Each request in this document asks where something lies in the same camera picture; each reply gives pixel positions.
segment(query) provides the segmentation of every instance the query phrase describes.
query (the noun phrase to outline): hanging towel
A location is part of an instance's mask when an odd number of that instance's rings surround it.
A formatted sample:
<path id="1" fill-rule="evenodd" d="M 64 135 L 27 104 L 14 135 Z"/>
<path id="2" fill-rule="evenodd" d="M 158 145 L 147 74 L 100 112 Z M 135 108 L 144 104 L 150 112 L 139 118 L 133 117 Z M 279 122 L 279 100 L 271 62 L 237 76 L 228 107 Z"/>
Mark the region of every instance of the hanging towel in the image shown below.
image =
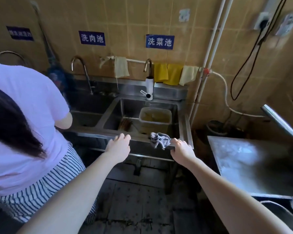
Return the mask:
<path id="1" fill-rule="evenodd" d="M 163 83 L 168 85 L 178 85 L 180 81 L 181 71 L 183 69 L 183 65 L 179 64 L 168 64 L 168 80 L 163 81 Z"/>
<path id="2" fill-rule="evenodd" d="M 127 59 L 125 57 L 115 57 L 114 70 L 116 78 L 129 76 Z"/>
<path id="3" fill-rule="evenodd" d="M 195 81 L 197 71 L 199 67 L 197 66 L 187 66 L 185 65 L 182 69 L 179 84 L 184 86 L 186 83 Z"/>
<path id="4" fill-rule="evenodd" d="M 168 145 L 170 145 L 170 137 L 163 133 L 151 133 L 151 144 L 156 149 L 157 146 L 160 144 L 162 149 L 165 149 Z"/>
<path id="5" fill-rule="evenodd" d="M 154 82 L 163 82 L 168 80 L 168 71 L 166 63 L 154 63 Z"/>

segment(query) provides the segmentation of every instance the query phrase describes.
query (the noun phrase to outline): hand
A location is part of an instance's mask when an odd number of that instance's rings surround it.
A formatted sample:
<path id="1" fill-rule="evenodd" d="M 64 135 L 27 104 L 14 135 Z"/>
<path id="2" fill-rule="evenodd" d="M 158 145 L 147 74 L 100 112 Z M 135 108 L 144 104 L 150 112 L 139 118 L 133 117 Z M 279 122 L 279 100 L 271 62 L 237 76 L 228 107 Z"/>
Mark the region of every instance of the hand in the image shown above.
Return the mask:
<path id="1" fill-rule="evenodd" d="M 115 136 L 114 140 L 110 139 L 108 142 L 105 153 L 108 153 L 116 163 L 125 161 L 130 152 L 130 139 L 130 135 L 125 136 L 123 133 Z"/>
<path id="2" fill-rule="evenodd" d="M 172 155 L 172 158 L 180 165 L 186 167 L 189 162 L 196 159 L 193 149 L 185 141 L 173 138 L 171 143 L 175 146 L 175 151 L 171 150 L 170 154 Z"/>

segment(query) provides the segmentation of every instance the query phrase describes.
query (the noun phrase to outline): sink leg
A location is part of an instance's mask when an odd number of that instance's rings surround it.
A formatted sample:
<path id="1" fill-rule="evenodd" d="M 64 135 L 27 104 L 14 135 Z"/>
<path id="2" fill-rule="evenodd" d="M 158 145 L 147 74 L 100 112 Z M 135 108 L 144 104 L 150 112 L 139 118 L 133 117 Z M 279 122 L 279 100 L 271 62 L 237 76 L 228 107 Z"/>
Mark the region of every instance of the sink leg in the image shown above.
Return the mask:
<path id="1" fill-rule="evenodd" d="M 137 158 L 137 162 L 136 162 L 136 165 L 135 165 L 135 170 L 133 172 L 133 174 L 135 176 L 140 176 L 140 172 L 141 172 L 141 163 L 142 163 L 142 159 L 141 158 Z"/>
<path id="2" fill-rule="evenodd" d="M 178 163 L 176 162 L 173 162 L 169 166 L 169 171 L 165 178 L 165 194 L 166 195 L 169 195 L 172 192 L 172 184 L 174 183 L 174 180 L 176 178 L 178 167 L 179 167 Z"/>

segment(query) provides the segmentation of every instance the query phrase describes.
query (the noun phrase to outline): metal countertop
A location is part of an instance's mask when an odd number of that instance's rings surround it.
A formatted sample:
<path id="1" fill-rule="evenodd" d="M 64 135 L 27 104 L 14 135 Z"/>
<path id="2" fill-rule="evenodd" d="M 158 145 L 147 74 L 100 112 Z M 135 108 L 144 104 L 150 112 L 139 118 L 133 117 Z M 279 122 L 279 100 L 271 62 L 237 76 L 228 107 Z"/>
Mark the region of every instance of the metal countertop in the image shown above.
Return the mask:
<path id="1" fill-rule="evenodd" d="M 289 146 L 271 141 L 208 136 L 220 175 L 252 196 L 293 196 L 293 171 L 266 164 L 288 155 Z"/>

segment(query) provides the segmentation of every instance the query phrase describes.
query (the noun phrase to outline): drain pipe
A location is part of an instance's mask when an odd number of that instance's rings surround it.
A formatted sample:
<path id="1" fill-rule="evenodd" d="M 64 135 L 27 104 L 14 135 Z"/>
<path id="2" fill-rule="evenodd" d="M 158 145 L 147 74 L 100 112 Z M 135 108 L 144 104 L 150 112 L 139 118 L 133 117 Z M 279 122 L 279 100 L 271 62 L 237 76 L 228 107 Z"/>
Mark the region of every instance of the drain pipe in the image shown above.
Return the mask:
<path id="1" fill-rule="evenodd" d="M 211 51 L 211 46 L 213 45 L 213 41 L 214 41 L 214 38 L 215 38 L 215 34 L 216 34 L 216 31 L 217 31 L 217 27 L 218 27 L 218 24 L 219 24 L 220 17 L 221 17 L 222 12 L 223 12 L 223 8 L 224 8 L 224 5 L 225 5 L 225 2 L 226 2 L 226 0 L 222 0 L 222 3 L 220 4 L 220 7 L 219 7 L 217 19 L 216 19 L 216 22 L 215 22 L 215 25 L 214 25 L 214 28 L 213 28 L 213 33 L 211 35 L 211 39 L 209 40 L 207 52 L 206 52 L 205 59 L 204 59 L 204 63 L 203 63 L 203 67 L 204 68 L 206 67 L 206 63 L 207 63 L 207 60 L 208 60 L 208 56 L 209 56 L 209 53 Z M 202 78 L 203 78 L 203 71 L 201 71 L 201 75 L 200 75 L 199 82 L 196 85 L 196 88 L 195 88 L 195 98 L 193 99 L 193 101 L 196 100 L 197 94 L 199 92 L 199 87 L 200 87 L 201 82 L 202 82 Z M 190 118 L 191 118 L 191 116 L 194 117 L 194 115 L 195 115 L 195 114 L 192 114 L 194 104 L 195 104 L 195 102 L 193 102 L 192 105 L 191 105 Z"/>
<path id="2" fill-rule="evenodd" d="M 226 12 L 225 12 L 225 16 L 223 18 L 223 22 L 220 26 L 220 31 L 219 31 L 219 34 L 217 36 L 217 39 L 216 39 L 216 42 L 215 42 L 215 46 L 214 46 L 214 49 L 213 49 L 213 53 L 211 55 L 211 59 L 208 63 L 208 69 L 211 68 L 211 65 L 213 63 L 213 60 L 214 60 L 214 57 L 215 57 L 215 54 L 216 54 L 216 51 L 217 51 L 217 47 L 218 47 L 218 44 L 219 44 L 219 41 L 220 41 L 220 38 L 223 34 L 223 30 L 224 30 L 224 27 L 225 27 L 225 24 L 226 24 L 226 21 L 227 21 L 227 18 L 228 18 L 228 15 L 229 15 L 229 12 L 230 12 L 230 9 L 231 9 L 231 6 L 232 6 L 232 3 L 233 3 L 233 0 L 229 0 L 228 2 L 228 6 L 227 6 L 227 9 L 226 9 Z M 195 108 L 194 108 L 194 112 L 192 114 L 192 118 L 191 118 L 191 122 L 190 122 L 190 126 L 192 127 L 193 125 L 193 122 L 194 122 L 194 118 L 195 118 L 195 115 L 197 113 L 197 109 L 199 107 L 199 104 L 200 104 L 200 101 L 201 101 L 201 98 L 202 98 L 202 95 L 203 95 L 203 90 L 204 90 L 204 87 L 205 87 L 205 84 L 206 84 L 206 81 L 207 81 L 207 78 L 208 78 L 208 75 L 205 77 L 204 81 L 203 81 L 203 85 L 201 87 L 201 90 L 199 92 L 199 95 L 198 97 L 196 98 L 196 101 L 195 101 Z"/>

